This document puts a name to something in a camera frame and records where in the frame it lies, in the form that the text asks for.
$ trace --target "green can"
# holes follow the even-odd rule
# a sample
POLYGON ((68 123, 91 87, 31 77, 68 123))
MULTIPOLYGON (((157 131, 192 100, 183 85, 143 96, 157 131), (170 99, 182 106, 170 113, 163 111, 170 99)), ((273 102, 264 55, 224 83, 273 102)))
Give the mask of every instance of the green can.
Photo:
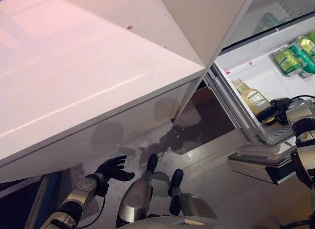
POLYGON ((292 43, 288 45, 287 48, 290 49, 294 53, 295 57, 302 63, 303 71, 301 75, 304 74, 304 77, 308 77, 315 74, 315 62, 299 43, 292 43))
POLYGON ((300 73, 303 70, 303 64, 296 59, 294 53, 287 48, 280 49, 276 53, 274 61, 279 65, 286 76, 300 73))
POLYGON ((288 22, 288 21, 291 21, 291 20, 292 20, 291 17, 285 17, 285 18, 283 18, 282 20, 280 20, 279 23, 280 23, 280 24, 283 24, 283 23, 288 22))
POLYGON ((296 42, 302 45, 304 50, 315 59, 315 44, 306 36, 299 36, 296 38, 296 42))
POLYGON ((270 29, 270 28, 271 28, 271 27, 264 26, 263 24, 259 24, 259 25, 256 27, 256 29, 255 29, 255 31, 254 31, 253 34, 257 34, 257 33, 266 31, 266 30, 268 30, 268 29, 270 29))
POLYGON ((264 14, 262 16, 261 20, 265 26, 270 27, 270 28, 274 27, 274 26, 278 26, 280 24, 278 19, 273 14, 271 14, 270 12, 264 14))
POLYGON ((307 34, 307 37, 308 37, 313 43, 315 43, 315 31, 308 33, 308 34, 307 34))

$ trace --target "bottle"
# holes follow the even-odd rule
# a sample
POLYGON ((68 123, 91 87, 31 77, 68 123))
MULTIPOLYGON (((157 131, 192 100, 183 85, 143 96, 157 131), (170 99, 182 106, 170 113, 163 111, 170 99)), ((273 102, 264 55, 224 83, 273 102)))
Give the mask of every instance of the bottle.
MULTIPOLYGON (((234 80, 232 83, 256 117, 271 108, 271 103, 258 90, 250 88, 241 79, 234 80)), ((270 116, 259 121, 268 124, 274 122, 274 120, 275 118, 270 116)))

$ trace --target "robot leg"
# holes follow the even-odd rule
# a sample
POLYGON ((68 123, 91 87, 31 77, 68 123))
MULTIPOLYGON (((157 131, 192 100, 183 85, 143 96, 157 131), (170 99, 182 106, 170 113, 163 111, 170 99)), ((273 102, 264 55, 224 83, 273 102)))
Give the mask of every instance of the robot leg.
POLYGON ((147 217, 153 193, 151 182, 157 163, 157 155, 152 154, 146 172, 128 188, 120 203, 116 228, 147 217))
POLYGON ((206 218, 217 218, 212 208, 203 199, 189 193, 183 194, 179 188, 184 172, 177 169, 172 177, 171 185, 168 190, 172 197, 169 211, 173 215, 178 215, 180 211, 184 216, 199 216, 206 218))

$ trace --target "metallic arm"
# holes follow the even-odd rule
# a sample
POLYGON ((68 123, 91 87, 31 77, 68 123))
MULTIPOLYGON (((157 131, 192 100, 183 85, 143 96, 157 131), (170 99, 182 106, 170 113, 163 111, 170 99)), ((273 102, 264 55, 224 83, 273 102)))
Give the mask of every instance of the metallic arm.
POLYGON ((95 195, 105 197, 108 184, 101 173, 90 174, 73 191, 40 229, 74 229, 95 195))
POLYGON ((95 196, 105 197, 109 179, 130 181, 135 175, 122 169, 126 155, 109 159, 94 174, 82 179, 68 197, 40 229, 74 229, 77 227, 88 204, 95 196))
POLYGON ((315 183, 315 103, 297 100, 286 111, 296 137, 296 150, 291 153, 298 178, 310 189, 315 183))

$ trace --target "cable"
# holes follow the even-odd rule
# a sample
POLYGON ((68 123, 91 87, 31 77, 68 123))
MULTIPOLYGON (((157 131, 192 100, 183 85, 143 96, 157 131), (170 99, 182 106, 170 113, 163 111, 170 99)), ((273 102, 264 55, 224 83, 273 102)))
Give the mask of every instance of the cable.
POLYGON ((290 223, 286 226, 281 226, 281 229, 296 228, 299 226, 304 226, 304 225, 309 225, 309 224, 310 224, 310 220, 298 221, 298 222, 290 223))
POLYGON ((296 98, 301 98, 301 97, 309 97, 309 98, 315 99, 315 97, 312 96, 312 95, 299 95, 299 96, 295 96, 295 97, 291 98, 290 101, 292 101, 292 100, 294 100, 296 98))
POLYGON ((95 223, 99 217, 101 216, 102 212, 103 212, 103 209, 104 209, 104 206, 105 206, 105 197, 104 197, 104 200, 103 200, 103 205, 102 205, 102 208, 100 209, 100 212, 98 214, 98 216, 89 224, 83 226, 83 227, 79 227, 79 228, 76 228, 76 229, 83 229, 83 228, 88 228, 89 226, 91 226, 93 223, 95 223))

